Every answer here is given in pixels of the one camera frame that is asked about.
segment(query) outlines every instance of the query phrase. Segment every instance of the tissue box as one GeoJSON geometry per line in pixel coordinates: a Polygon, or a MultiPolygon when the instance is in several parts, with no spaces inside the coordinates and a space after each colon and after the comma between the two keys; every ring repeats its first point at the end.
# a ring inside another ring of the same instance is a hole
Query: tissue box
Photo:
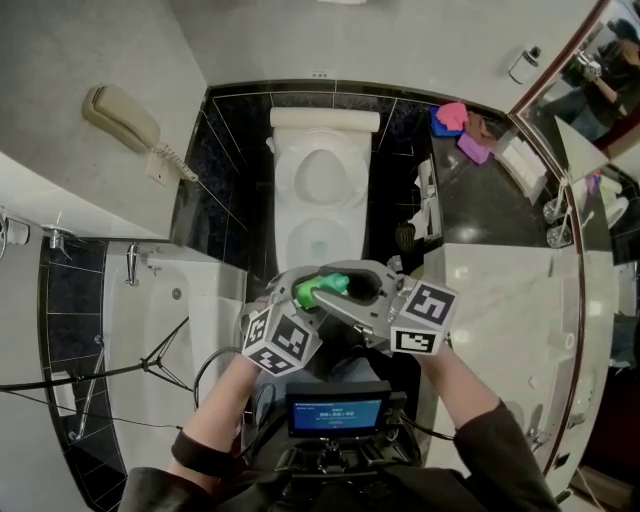
{"type": "Polygon", "coordinates": [[[438,121],[436,117],[436,112],[440,107],[431,107],[431,131],[436,137],[457,137],[458,135],[462,135],[464,130],[447,130],[447,127],[438,121]]]}

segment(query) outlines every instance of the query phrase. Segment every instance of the wall-mounted telephone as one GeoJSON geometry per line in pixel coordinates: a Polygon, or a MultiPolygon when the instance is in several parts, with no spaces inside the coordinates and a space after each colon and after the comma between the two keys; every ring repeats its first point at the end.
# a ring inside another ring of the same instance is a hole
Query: wall-mounted telephone
{"type": "Polygon", "coordinates": [[[187,164],[160,142],[160,127],[151,114],[120,87],[93,87],[82,104],[82,115],[135,152],[157,153],[173,163],[185,179],[198,181],[198,176],[187,164]]]}

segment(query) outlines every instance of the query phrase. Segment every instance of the bathtub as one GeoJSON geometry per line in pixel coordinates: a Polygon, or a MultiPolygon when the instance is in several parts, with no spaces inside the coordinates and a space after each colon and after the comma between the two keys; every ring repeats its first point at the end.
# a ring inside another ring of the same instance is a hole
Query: bathtub
{"type": "MultiPolygon", "coordinates": [[[[145,257],[157,247],[143,246],[139,284],[131,287],[125,283],[127,245],[111,243],[107,252],[103,297],[106,369],[137,364],[189,317],[164,355],[163,364],[191,387],[211,353],[239,343],[235,323],[244,299],[246,273],[168,244],[145,257]],[[156,267],[155,275],[149,267],[156,267]]],[[[215,384],[230,358],[223,356],[219,364],[211,365],[201,381],[201,396],[215,384]]],[[[143,371],[110,377],[107,386],[111,414],[116,418],[183,425],[193,414],[190,391],[143,371]]],[[[115,421],[114,427],[127,470],[167,467],[177,430],[120,421],[115,421]]]]}

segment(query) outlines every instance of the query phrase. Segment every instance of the white wall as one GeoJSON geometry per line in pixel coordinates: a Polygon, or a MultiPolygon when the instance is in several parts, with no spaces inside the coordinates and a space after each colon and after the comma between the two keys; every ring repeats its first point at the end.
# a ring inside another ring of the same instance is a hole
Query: white wall
{"type": "Polygon", "coordinates": [[[0,4],[0,150],[53,183],[167,236],[168,186],[80,114],[90,87],[115,83],[184,155],[206,83],[164,0],[6,0],[0,4]]]}
{"type": "Polygon", "coordinates": [[[508,111],[526,92],[507,75],[525,47],[540,73],[595,0],[171,0],[209,84],[334,78],[425,89],[508,111]]]}
{"type": "MultiPolygon", "coordinates": [[[[42,380],[38,354],[41,232],[0,261],[0,382],[42,380]]],[[[43,391],[26,393],[45,399],[43,391]]],[[[62,455],[47,406],[0,393],[0,510],[88,511],[62,455]]]]}
{"type": "Polygon", "coordinates": [[[163,238],[54,185],[2,152],[0,184],[4,213],[38,226],[56,226],[81,238],[163,238]]]}

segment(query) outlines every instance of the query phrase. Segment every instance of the bathtub faucet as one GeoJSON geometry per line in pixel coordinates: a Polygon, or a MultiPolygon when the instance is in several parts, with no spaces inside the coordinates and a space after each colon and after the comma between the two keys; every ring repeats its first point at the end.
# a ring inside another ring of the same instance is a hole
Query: bathtub faucet
{"type": "Polygon", "coordinates": [[[127,249],[127,281],[129,286],[138,286],[138,259],[140,258],[140,244],[133,242],[127,249]]]}

